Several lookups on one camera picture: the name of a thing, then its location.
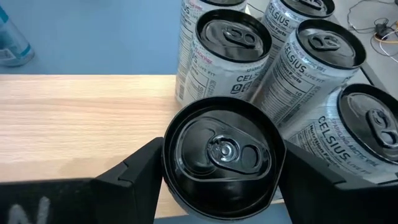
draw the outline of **wooden table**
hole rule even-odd
[[[0,182],[102,174],[164,135],[180,109],[174,85],[174,75],[0,76]],[[185,214],[163,182],[155,217]]]

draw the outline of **blue floor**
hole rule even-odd
[[[37,55],[0,73],[175,74],[180,0],[2,0]]]

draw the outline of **aluminum can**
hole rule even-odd
[[[332,0],[271,0],[262,22],[271,32],[272,48],[266,68],[269,68],[289,35],[307,19],[327,19],[335,11]]]
[[[214,9],[231,9],[244,12],[246,0],[182,0],[180,18],[180,43],[175,96],[181,101],[183,86],[190,63],[190,48],[196,23],[201,15]]]
[[[398,101],[367,84],[334,91],[282,131],[285,139],[350,174],[380,184],[398,173]]]
[[[365,59],[361,41],[344,27],[306,20],[287,39],[252,102],[283,128],[346,83]]]
[[[271,35],[256,18],[229,9],[207,12],[193,36],[182,105],[208,96],[248,101],[270,47]]]
[[[164,136],[162,170],[175,201],[216,222],[265,210],[286,155],[285,141],[247,101],[215,96],[184,107]]]

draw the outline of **white can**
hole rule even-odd
[[[214,9],[231,9],[244,12],[246,0],[182,0],[180,18],[180,44],[175,95],[178,101],[183,97],[183,86],[190,63],[192,35],[201,15]]]
[[[208,96],[248,100],[264,71],[271,36],[254,17],[218,9],[197,22],[182,105]]]
[[[321,19],[302,22],[261,81],[253,103],[282,129],[347,82],[366,51],[350,31]]]
[[[333,0],[271,0],[262,22],[272,36],[272,48],[266,68],[269,68],[289,35],[307,19],[325,19],[335,11]]]
[[[397,180],[398,101],[366,84],[333,92],[282,132],[330,164],[374,183]]]

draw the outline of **black can lid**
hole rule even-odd
[[[370,153],[398,164],[398,101],[388,93],[365,84],[344,88],[338,111],[345,128]]]
[[[333,0],[281,0],[282,3],[303,16],[309,18],[326,18],[335,11]]]
[[[204,48],[231,62],[256,62],[271,48],[267,28],[256,18],[234,10],[206,12],[197,22],[196,33]]]
[[[350,31],[330,21],[310,19],[298,25],[296,36],[301,47],[325,65],[351,70],[366,60],[366,50]]]
[[[221,7],[237,6],[238,4],[244,3],[244,0],[200,0],[200,1]]]
[[[272,201],[285,156],[276,127],[243,100],[212,97],[185,107],[164,139],[164,178],[188,212],[240,220]]]

